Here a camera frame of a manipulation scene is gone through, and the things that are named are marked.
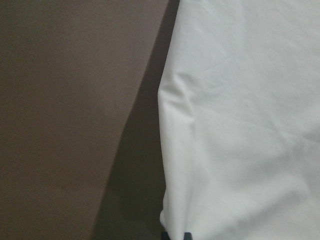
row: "white fabric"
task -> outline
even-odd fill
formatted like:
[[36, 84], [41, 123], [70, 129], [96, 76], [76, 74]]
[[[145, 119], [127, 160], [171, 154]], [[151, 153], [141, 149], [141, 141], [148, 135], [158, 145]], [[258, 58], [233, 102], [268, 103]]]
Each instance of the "white fabric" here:
[[159, 91], [171, 240], [320, 239], [320, 1], [182, 0]]

